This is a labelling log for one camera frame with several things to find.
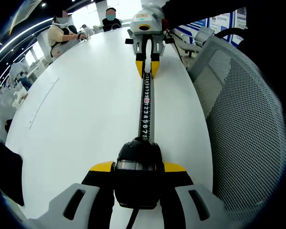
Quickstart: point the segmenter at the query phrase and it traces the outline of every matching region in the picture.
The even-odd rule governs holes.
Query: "white table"
[[[23,158],[26,217],[41,216],[50,200],[81,183],[93,165],[116,161],[123,144],[137,136],[142,80],[125,38],[127,28],[121,28],[68,50],[42,73],[17,111],[6,145]],[[194,183],[212,190],[211,146],[193,84],[171,45],[160,65],[154,80],[154,140],[165,161],[184,166]],[[112,228],[126,228],[130,214],[116,202]],[[139,211],[134,228],[147,225],[163,228],[160,207]]]

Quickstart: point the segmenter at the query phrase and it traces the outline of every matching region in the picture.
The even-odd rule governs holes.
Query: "gray mesh chair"
[[[251,221],[269,200],[286,165],[281,103],[258,67],[215,36],[188,72],[209,131],[213,193],[235,220]]]

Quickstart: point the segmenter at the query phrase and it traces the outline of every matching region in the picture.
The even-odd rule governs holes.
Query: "person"
[[[115,12],[116,9],[112,7],[106,10],[106,18],[102,21],[104,32],[122,27],[120,20],[115,17]]]
[[[286,18],[286,5],[282,2],[270,4],[263,0],[211,0],[205,5],[203,1],[170,0],[162,7],[165,17],[162,20],[163,30],[233,12],[241,7],[246,7],[247,30],[238,49],[260,68],[274,86],[275,92],[283,96],[286,88],[286,79],[283,78],[286,77],[286,23],[269,23],[268,20],[271,13],[278,18]],[[271,48],[275,44],[278,45],[277,52]]]
[[[17,62],[13,63],[10,67],[10,79],[9,84],[12,87],[15,87],[15,81],[18,80],[21,82],[25,90],[29,90],[32,86],[32,83],[28,80],[26,75],[28,74],[28,66],[24,63]]]
[[[68,13],[62,11],[62,16],[53,18],[52,26],[48,31],[49,45],[51,46],[51,57],[57,59],[64,52],[69,50],[72,46],[76,45],[80,41],[78,39],[86,39],[86,35],[82,33],[75,34],[68,28]]]
[[[89,35],[89,32],[90,32],[90,27],[88,27],[87,25],[83,24],[80,29],[83,28],[83,32],[86,34],[86,35]]]

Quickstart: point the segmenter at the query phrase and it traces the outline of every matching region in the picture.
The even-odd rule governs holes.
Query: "robotic arm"
[[[226,214],[224,204],[202,185],[194,185],[186,170],[162,161],[160,147],[153,142],[151,102],[153,77],[164,52],[161,8],[143,6],[128,30],[136,65],[142,77],[139,134],[120,150],[117,162],[97,164],[81,184],[73,184],[54,198],[49,210],[26,226],[38,229],[108,229],[114,194],[121,207],[133,208],[132,227],[140,209],[154,209],[160,202],[165,229],[238,228]],[[145,72],[146,43],[152,40],[152,69]]]

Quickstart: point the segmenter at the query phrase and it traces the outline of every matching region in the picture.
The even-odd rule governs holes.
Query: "ceiling light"
[[[49,19],[47,19],[47,20],[41,21],[41,22],[37,23],[36,25],[33,25],[33,26],[27,28],[25,31],[22,31],[22,32],[19,33],[17,36],[15,36],[13,39],[11,39],[7,44],[5,44],[5,45],[2,47],[2,49],[0,49],[0,54],[8,47],[11,43],[13,43],[17,38],[19,38],[20,36],[22,36],[23,34],[25,34],[27,31],[30,31],[31,29],[33,29],[33,28],[35,28],[35,27],[37,27],[37,26],[39,26],[39,25],[41,25],[41,24],[43,24],[43,23],[45,23],[45,22],[47,22],[47,21],[51,21],[51,20],[53,20],[53,17],[51,17],[51,18],[49,18]]]

